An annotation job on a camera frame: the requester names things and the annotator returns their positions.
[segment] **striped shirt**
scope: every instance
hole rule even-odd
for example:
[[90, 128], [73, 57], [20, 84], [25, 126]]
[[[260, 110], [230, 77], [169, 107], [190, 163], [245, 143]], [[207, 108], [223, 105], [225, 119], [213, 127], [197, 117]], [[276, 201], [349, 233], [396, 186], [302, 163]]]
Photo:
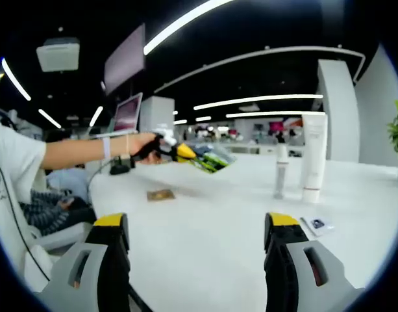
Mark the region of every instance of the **striped shirt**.
[[52, 234], [62, 228], [69, 211], [59, 206], [71, 197], [50, 192], [36, 192], [31, 190], [31, 203], [20, 203], [24, 217], [28, 224], [40, 230], [42, 236]]

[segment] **desk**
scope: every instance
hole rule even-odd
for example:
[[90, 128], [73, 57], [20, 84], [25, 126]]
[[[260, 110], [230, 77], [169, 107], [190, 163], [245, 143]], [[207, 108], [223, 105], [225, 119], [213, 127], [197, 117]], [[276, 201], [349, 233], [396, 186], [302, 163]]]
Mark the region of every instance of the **desk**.
[[[371, 281], [398, 230], [396, 168], [327, 161], [320, 202], [312, 205], [301, 202], [300, 159], [290, 159], [285, 199], [274, 200], [275, 158], [237, 157], [213, 175], [189, 164], [139, 164], [93, 179], [98, 217], [128, 214], [131, 283], [154, 311], [265, 311], [269, 211], [327, 217], [336, 228], [319, 241], [354, 287]], [[148, 202], [146, 192], [160, 189], [176, 200]]]

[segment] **hand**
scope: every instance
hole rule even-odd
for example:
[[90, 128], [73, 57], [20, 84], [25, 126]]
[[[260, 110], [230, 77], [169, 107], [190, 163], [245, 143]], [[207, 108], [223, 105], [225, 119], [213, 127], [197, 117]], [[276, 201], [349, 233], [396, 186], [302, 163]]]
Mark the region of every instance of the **hand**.
[[59, 201], [57, 204], [59, 205], [59, 206], [61, 206], [61, 208], [63, 209], [63, 210], [65, 210], [65, 211], [68, 211], [69, 210], [69, 208], [70, 208], [70, 205], [73, 203], [75, 201], [75, 199], [74, 198], [70, 198], [68, 201]]
[[[128, 152], [130, 155], [137, 154], [146, 144], [150, 143], [156, 138], [154, 133], [138, 133], [129, 135]], [[152, 151], [146, 158], [140, 161], [142, 164], [160, 164], [162, 159], [157, 151]]]

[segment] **brown card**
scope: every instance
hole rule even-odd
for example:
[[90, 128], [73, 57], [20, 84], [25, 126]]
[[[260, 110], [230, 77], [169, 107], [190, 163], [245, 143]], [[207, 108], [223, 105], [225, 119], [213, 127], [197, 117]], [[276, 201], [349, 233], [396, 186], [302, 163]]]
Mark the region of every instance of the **brown card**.
[[149, 202], [158, 200], [173, 200], [174, 193], [171, 190], [158, 190], [156, 192], [147, 192], [147, 199]]

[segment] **curved ceiling light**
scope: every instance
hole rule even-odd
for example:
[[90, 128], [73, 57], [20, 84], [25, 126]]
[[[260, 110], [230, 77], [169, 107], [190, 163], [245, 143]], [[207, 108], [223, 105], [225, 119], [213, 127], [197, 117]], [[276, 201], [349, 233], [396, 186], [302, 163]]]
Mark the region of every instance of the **curved ceiling light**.
[[245, 97], [242, 99], [228, 99], [227, 101], [198, 105], [193, 107], [193, 109], [195, 111], [198, 111], [199, 109], [209, 109], [210, 107], [247, 103], [254, 101], [267, 101], [269, 99], [322, 99], [322, 98], [323, 98], [322, 94], [281, 94], [278, 96], [254, 96], [254, 97]]
[[176, 19], [173, 23], [167, 26], [163, 31], [156, 35], [151, 41], [144, 47], [144, 55], [150, 53], [159, 44], [161, 44], [165, 39], [171, 36], [173, 33], [178, 31], [181, 27], [185, 26], [187, 23], [198, 18], [200, 15], [213, 10], [214, 8], [220, 7], [225, 3], [231, 2], [233, 0], [209, 0], [197, 8], [194, 8], [190, 12], [183, 15], [181, 18]]
[[175, 125], [181, 125], [181, 124], [186, 124], [186, 123], [187, 123], [187, 119], [176, 120], [175, 122], [173, 122], [173, 124], [175, 124]]
[[10, 67], [6, 63], [5, 57], [3, 57], [3, 59], [1, 60], [1, 65], [3, 66], [4, 72], [6, 73], [8, 78], [10, 78], [12, 84], [16, 86], [17, 90], [23, 95], [23, 97], [25, 97], [27, 101], [31, 101], [30, 95], [24, 90], [24, 88], [20, 85], [20, 83], [16, 79], [16, 76], [14, 76], [14, 74], [12, 73]]
[[55, 125], [56, 128], [59, 128], [59, 129], [60, 129], [60, 128], [62, 127], [58, 122], [56, 122], [56, 120], [54, 120], [52, 117], [50, 117], [50, 115], [49, 115], [48, 113], [46, 113], [44, 110], [39, 109], [38, 112], [39, 112], [41, 115], [43, 115], [43, 117], [44, 117], [45, 119], [49, 120], [53, 125]]
[[197, 117], [196, 122], [205, 122], [206, 120], [211, 120], [212, 117], [210, 116], [205, 116], [205, 117]]
[[337, 47], [321, 47], [318, 45], [311, 45], [311, 46], [310, 45], [300, 45], [300, 46], [295, 46], [295, 47], [275, 47], [273, 49], [268, 49], [268, 50], [264, 49], [264, 50], [260, 50], [260, 51], [254, 51], [254, 52], [250, 52], [250, 53], [236, 55], [235, 57], [229, 57], [224, 60], [215, 62], [213, 64], [208, 64], [206, 66], [197, 68], [196, 70], [191, 71], [190, 73], [185, 73], [184, 75], [181, 75], [180, 77], [170, 81], [169, 83], [164, 83], [160, 88], [157, 88], [156, 90], [154, 90], [154, 94], [158, 93], [159, 91], [163, 91], [165, 88], [168, 88], [169, 86], [172, 86], [175, 83], [178, 83], [186, 78], [197, 75], [198, 73], [204, 72], [206, 70], [211, 70], [212, 68], [216, 68], [218, 66], [222, 66], [222, 65], [229, 64], [232, 62], [237, 62], [239, 60], [249, 59], [251, 57], [260, 57], [262, 55], [275, 54], [275, 53], [301, 52], [301, 51], [319, 51], [319, 52], [341, 53], [341, 54], [346, 54], [346, 55], [352, 55], [355, 57], [360, 57], [359, 66], [356, 70], [356, 73], [353, 76], [354, 83], [357, 83], [357, 79], [360, 74], [360, 71], [362, 70], [363, 65], [365, 64], [365, 61], [366, 61], [366, 56], [362, 53], [359, 53], [356, 51], [351, 51], [348, 49], [341, 49], [341, 48], [337, 48]]
[[253, 116], [274, 116], [274, 115], [325, 115], [325, 112], [284, 110], [278, 112], [240, 112], [238, 114], [227, 114], [226, 118], [253, 117]]
[[103, 107], [102, 107], [102, 106], [99, 106], [99, 107], [96, 109], [95, 114], [93, 114], [93, 117], [92, 117], [92, 119], [90, 120], [89, 127], [93, 127], [93, 125], [94, 125], [95, 122], [96, 122], [96, 119], [97, 119], [97, 118], [99, 117], [99, 115], [102, 113], [102, 110], [103, 110]]

